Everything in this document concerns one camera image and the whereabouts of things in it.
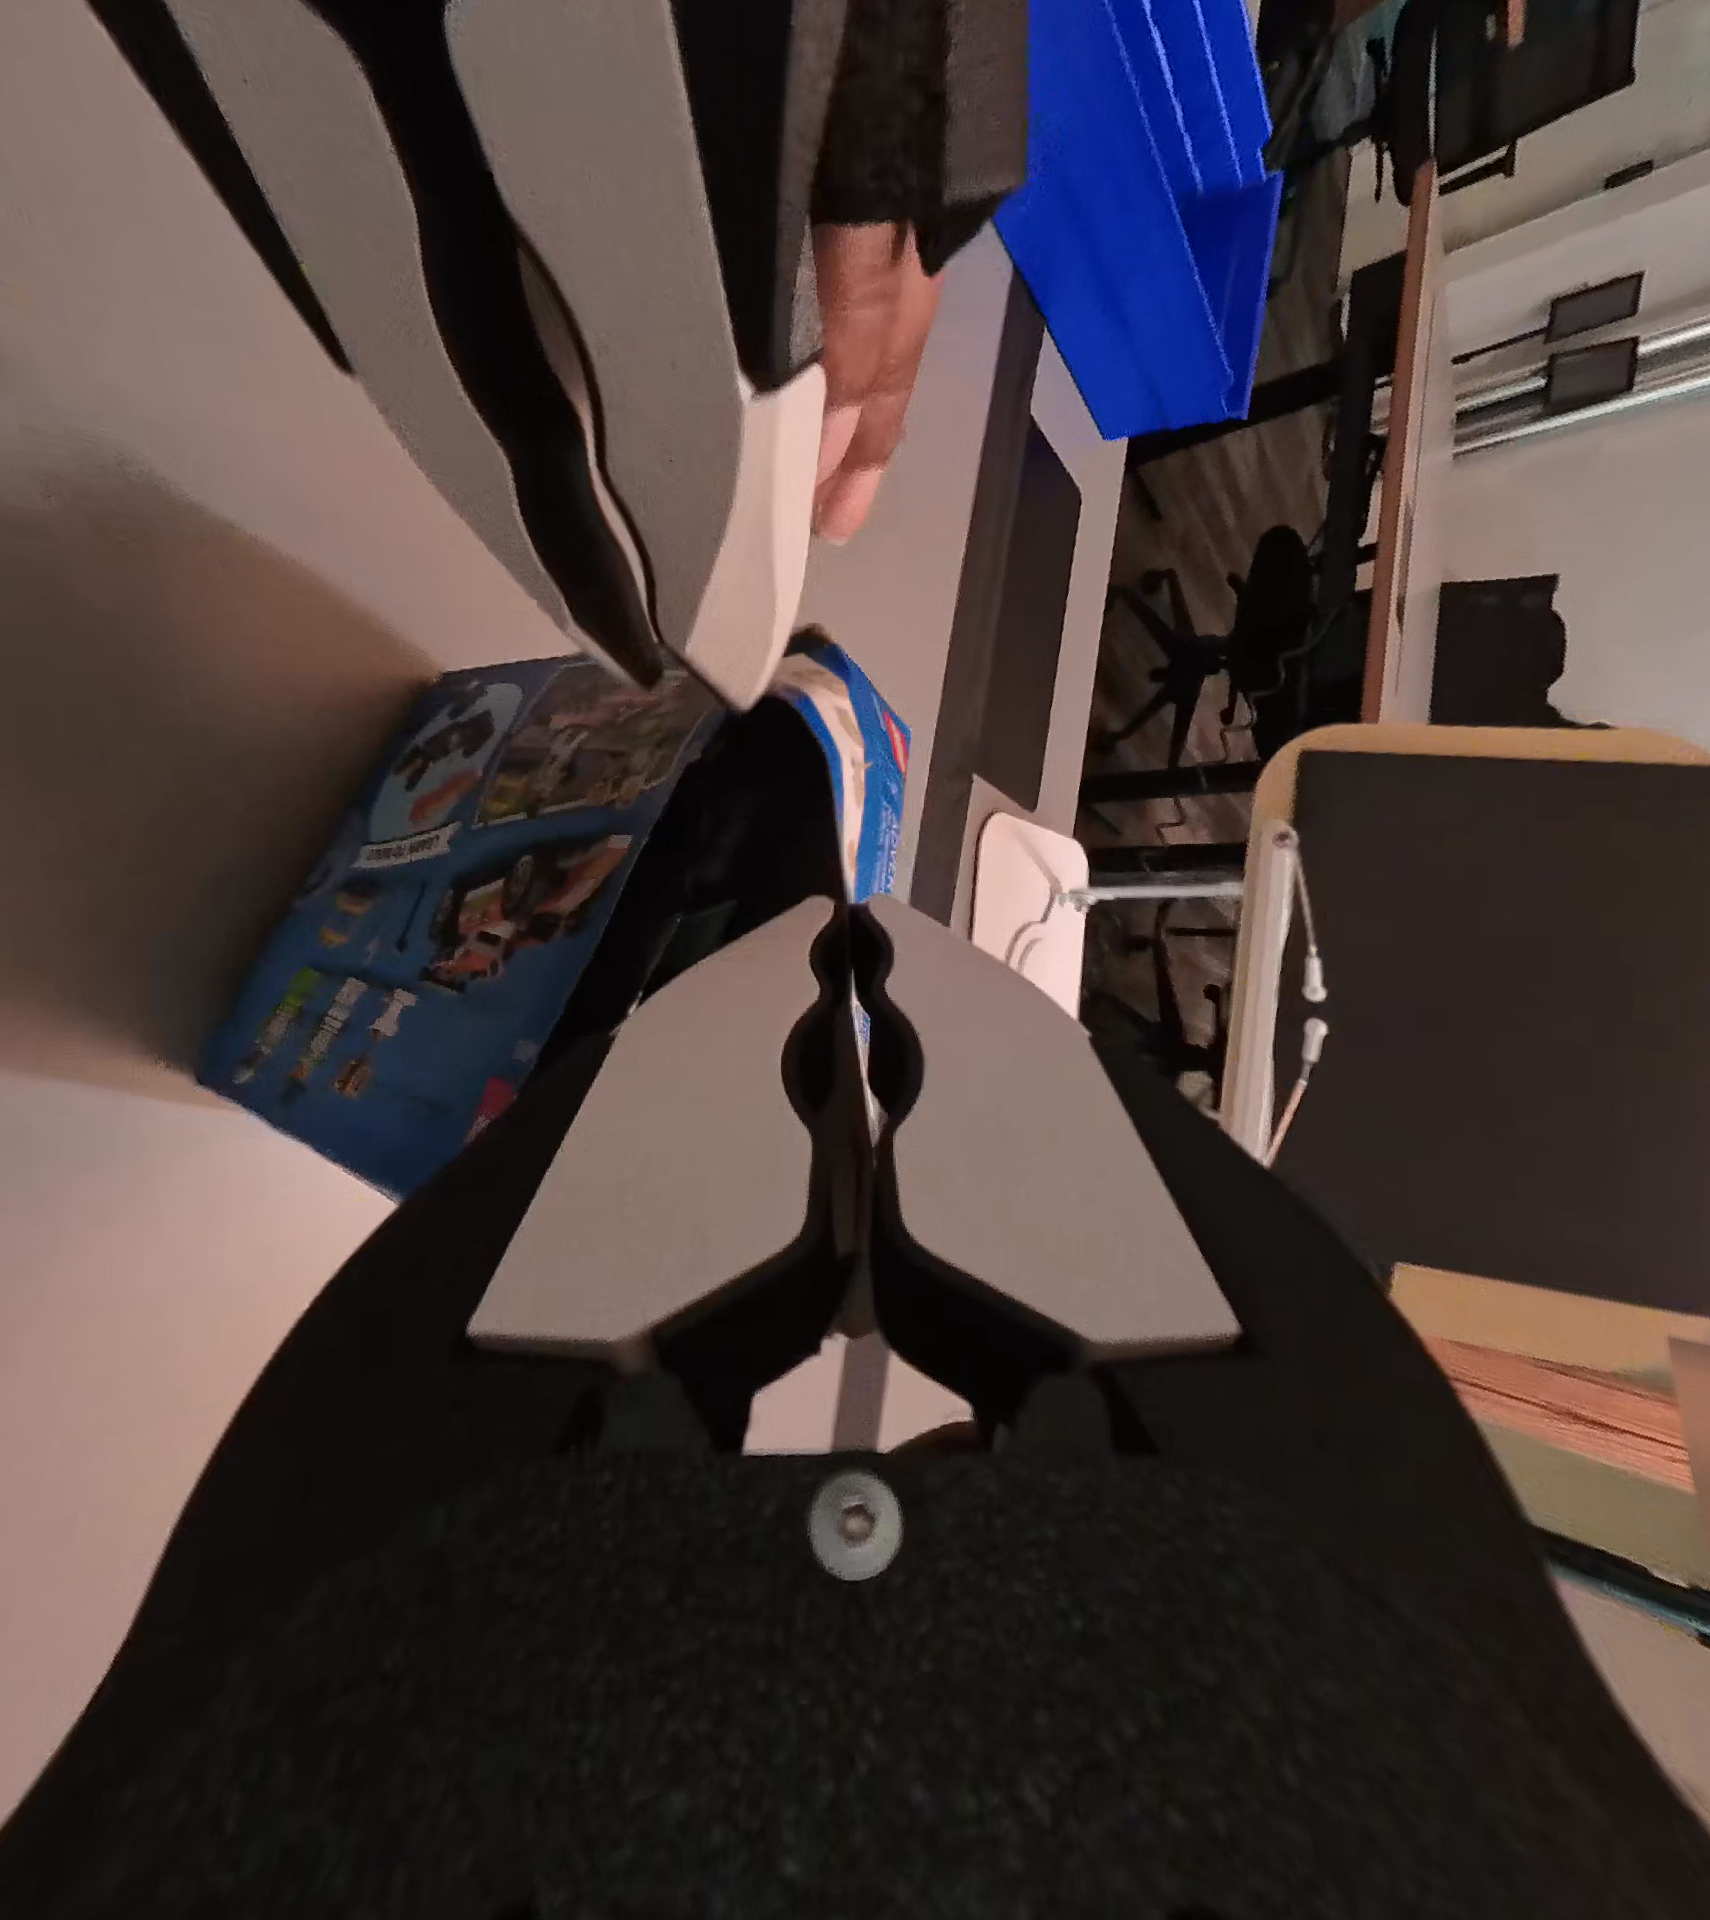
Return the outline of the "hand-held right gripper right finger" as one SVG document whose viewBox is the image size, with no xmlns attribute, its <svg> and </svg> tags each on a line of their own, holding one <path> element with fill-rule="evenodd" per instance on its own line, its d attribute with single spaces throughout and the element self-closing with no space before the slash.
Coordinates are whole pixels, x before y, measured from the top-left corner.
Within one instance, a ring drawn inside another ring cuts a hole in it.
<svg viewBox="0 0 1710 1920">
<path fill-rule="evenodd" d="M 871 905 L 873 1012 L 906 1030 L 886 1097 L 910 1252 L 1094 1363 L 1222 1350 L 1239 1323 L 1079 1021 L 906 905 Z"/>
</svg>

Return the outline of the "black wall box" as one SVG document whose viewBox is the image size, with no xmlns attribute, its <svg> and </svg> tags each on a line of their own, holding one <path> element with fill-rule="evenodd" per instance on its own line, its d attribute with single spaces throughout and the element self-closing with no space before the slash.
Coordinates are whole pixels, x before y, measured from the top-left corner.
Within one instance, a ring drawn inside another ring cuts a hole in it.
<svg viewBox="0 0 1710 1920">
<path fill-rule="evenodd" d="M 1638 336 L 1619 330 L 1638 318 L 1639 271 L 1552 301 L 1543 330 L 1541 417 L 1593 410 L 1636 391 Z"/>
</svg>

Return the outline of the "light wooden table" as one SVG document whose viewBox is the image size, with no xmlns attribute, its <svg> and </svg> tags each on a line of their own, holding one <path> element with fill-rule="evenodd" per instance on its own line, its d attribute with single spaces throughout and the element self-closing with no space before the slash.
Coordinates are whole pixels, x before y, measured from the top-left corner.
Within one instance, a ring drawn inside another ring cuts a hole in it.
<svg viewBox="0 0 1710 1920">
<path fill-rule="evenodd" d="M 1695 1492 L 1672 1347 L 1710 1319 L 1420 1265 L 1387 1294 L 1480 1423 Z"/>
</svg>

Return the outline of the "person's left hand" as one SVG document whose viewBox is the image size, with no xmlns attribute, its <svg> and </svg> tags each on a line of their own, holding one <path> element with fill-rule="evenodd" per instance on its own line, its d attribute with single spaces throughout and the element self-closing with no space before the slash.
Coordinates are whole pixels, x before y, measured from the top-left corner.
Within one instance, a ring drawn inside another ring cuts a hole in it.
<svg viewBox="0 0 1710 1920">
<path fill-rule="evenodd" d="M 811 244 L 823 372 L 811 534 L 842 547 L 866 524 L 902 444 L 942 283 L 924 271 L 910 227 L 823 224 Z"/>
</svg>

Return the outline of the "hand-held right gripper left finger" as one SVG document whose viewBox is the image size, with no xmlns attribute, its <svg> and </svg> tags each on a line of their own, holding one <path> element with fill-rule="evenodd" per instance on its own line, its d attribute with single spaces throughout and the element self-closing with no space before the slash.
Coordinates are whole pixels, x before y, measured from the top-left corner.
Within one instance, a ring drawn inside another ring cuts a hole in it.
<svg viewBox="0 0 1710 1920">
<path fill-rule="evenodd" d="M 853 1261 L 847 932 L 809 896 L 625 1018 L 474 1347 L 681 1378 L 782 1378 L 819 1352 Z"/>
</svg>

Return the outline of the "blue lego set box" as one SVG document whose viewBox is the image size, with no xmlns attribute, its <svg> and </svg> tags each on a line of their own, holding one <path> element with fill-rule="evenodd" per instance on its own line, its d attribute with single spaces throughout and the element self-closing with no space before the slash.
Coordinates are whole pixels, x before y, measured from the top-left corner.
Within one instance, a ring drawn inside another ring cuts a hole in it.
<svg viewBox="0 0 1710 1920">
<path fill-rule="evenodd" d="M 434 683 L 209 1038 L 203 1089 L 401 1202 L 549 1060 L 811 901 L 894 887 L 913 735 L 797 633 L 732 711 L 581 658 Z"/>
</svg>

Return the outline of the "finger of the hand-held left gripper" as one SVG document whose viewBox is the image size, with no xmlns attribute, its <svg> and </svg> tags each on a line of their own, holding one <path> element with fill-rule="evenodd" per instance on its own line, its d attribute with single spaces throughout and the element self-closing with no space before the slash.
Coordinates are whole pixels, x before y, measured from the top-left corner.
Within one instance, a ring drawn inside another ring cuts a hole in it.
<svg viewBox="0 0 1710 1920">
<path fill-rule="evenodd" d="M 471 2 L 443 36 L 651 636 L 756 702 L 811 541 L 830 6 Z"/>
<path fill-rule="evenodd" d="M 348 370 L 511 582 L 625 681 L 665 676 L 580 330 L 454 71 L 450 4 L 168 4 Z"/>
</svg>

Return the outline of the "blue plastic bin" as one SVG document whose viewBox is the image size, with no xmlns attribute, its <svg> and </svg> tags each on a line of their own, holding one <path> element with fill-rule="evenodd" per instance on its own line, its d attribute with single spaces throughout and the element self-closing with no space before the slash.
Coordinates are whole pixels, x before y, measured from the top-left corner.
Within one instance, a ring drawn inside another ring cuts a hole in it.
<svg viewBox="0 0 1710 1920">
<path fill-rule="evenodd" d="M 1243 420 L 1284 178 L 1242 2 L 1030 4 L 993 227 L 1107 443 Z"/>
</svg>

